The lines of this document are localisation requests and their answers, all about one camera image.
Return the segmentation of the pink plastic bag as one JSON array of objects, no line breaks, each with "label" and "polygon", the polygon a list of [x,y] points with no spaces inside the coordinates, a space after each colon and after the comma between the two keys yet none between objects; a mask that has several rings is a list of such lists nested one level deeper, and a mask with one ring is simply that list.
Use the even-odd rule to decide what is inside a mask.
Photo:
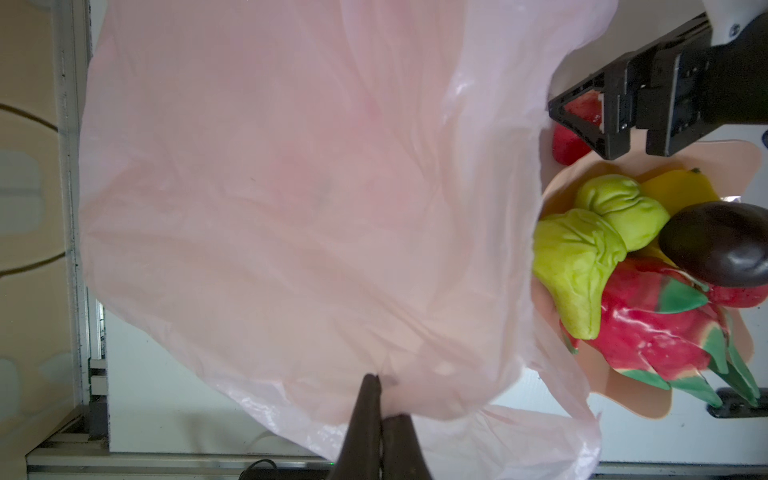
[{"label": "pink plastic bag", "polygon": [[339,454],[361,381],[437,479],[586,479],[537,313],[551,78],[613,1],[112,1],[89,65],[96,298],[274,433]]}]

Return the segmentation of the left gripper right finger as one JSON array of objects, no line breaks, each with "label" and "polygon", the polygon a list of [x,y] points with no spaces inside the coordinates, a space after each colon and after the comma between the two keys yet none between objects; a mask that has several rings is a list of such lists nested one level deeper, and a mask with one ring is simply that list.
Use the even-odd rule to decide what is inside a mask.
[{"label": "left gripper right finger", "polygon": [[383,480],[431,480],[410,415],[397,415],[382,421]]}]

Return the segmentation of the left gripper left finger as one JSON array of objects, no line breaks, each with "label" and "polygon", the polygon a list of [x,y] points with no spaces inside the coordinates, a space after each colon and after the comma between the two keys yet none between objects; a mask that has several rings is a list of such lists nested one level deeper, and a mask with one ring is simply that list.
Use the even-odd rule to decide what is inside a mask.
[{"label": "left gripper left finger", "polygon": [[376,480],[381,472],[381,383],[364,376],[331,480]]}]

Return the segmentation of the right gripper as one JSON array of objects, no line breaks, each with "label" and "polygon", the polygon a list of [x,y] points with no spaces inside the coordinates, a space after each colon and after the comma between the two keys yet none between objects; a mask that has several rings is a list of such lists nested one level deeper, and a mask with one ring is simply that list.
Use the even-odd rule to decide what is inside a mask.
[{"label": "right gripper", "polygon": [[765,125],[767,14],[724,45],[699,35],[652,63],[623,55],[551,100],[549,116],[605,160],[629,152],[634,126],[648,154],[669,157],[723,125]]}]

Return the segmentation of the dark purple mangosteen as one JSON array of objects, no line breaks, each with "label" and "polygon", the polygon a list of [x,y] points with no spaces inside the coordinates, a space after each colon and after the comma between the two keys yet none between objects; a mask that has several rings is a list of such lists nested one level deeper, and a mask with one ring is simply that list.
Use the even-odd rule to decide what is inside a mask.
[{"label": "dark purple mangosteen", "polygon": [[727,288],[767,283],[767,210],[713,201],[686,207],[658,236],[661,251],[680,269]]}]

